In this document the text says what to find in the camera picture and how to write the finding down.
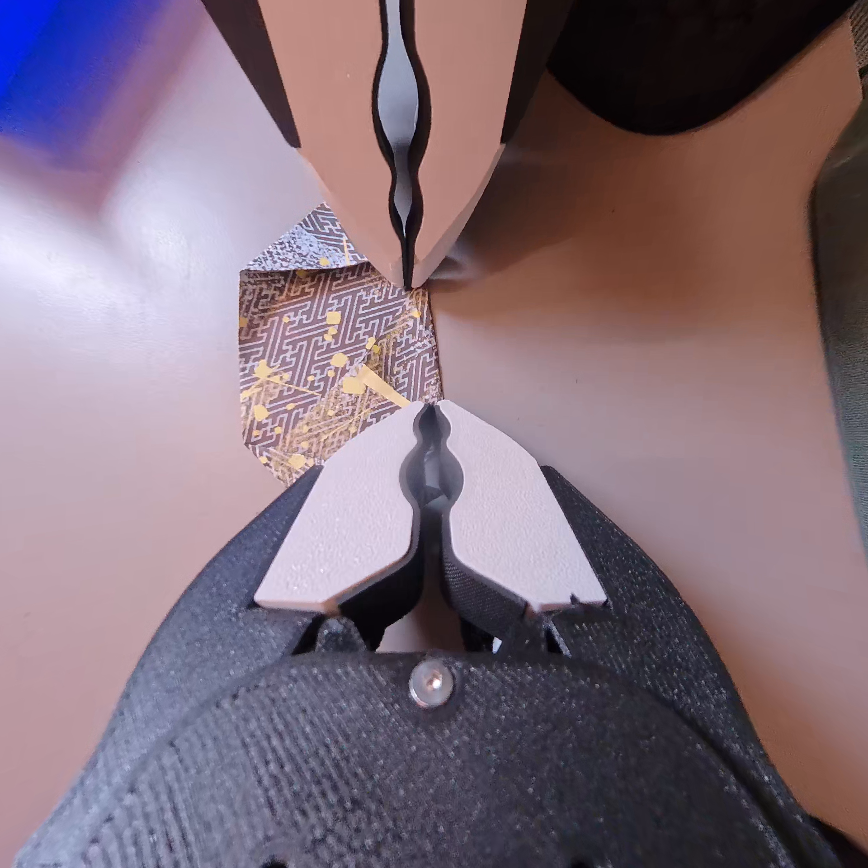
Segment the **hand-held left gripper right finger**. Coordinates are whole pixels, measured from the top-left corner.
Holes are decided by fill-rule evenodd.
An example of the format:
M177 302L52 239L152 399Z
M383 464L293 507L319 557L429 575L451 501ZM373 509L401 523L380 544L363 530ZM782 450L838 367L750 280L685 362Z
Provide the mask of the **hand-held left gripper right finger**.
M538 462L458 404L436 404L443 591L503 640L526 615L602 606L607 594Z

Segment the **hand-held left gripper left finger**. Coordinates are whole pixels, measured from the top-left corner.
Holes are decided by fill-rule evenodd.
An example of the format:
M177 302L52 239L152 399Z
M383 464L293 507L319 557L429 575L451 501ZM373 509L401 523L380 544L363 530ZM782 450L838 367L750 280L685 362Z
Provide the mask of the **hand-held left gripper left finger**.
M259 606L342 615L371 649L415 607L431 410L409 404L325 462L255 593Z

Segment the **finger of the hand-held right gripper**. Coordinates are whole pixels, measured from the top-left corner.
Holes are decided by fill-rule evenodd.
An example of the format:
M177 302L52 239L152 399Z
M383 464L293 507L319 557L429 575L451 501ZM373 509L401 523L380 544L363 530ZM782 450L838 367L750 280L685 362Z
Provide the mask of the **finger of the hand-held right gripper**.
M356 249L405 288L394 158L376 106L388 36L381 9L376 1L261 2L300 154Z
M411 140L405 269L423 285L469 220L502 143L525 1L416 1L400 5L418 87Z

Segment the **yellow backed black patterned paper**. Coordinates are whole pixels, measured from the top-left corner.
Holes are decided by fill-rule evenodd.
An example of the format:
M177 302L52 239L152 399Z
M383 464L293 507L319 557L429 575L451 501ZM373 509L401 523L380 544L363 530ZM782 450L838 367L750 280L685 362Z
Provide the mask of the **yellow backed black patterned paper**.
M443 396L428 286L392 284L326 203L241 271L239 313L242 438L285 486Z

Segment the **blue plastic bin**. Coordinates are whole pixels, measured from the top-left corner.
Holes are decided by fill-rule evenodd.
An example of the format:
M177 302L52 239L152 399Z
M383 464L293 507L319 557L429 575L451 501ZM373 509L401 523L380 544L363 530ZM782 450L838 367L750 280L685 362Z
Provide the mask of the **blue plastic bin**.
M55 155L80 149L162 1L3 1L1 132Z

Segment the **black textured pad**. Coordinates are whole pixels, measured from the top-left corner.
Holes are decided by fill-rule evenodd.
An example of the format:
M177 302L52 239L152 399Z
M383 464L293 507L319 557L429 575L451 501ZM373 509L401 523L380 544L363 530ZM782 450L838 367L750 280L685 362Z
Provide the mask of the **black textured pad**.
M852 1L577 1L548 71L603 120L677 135L742 103Z

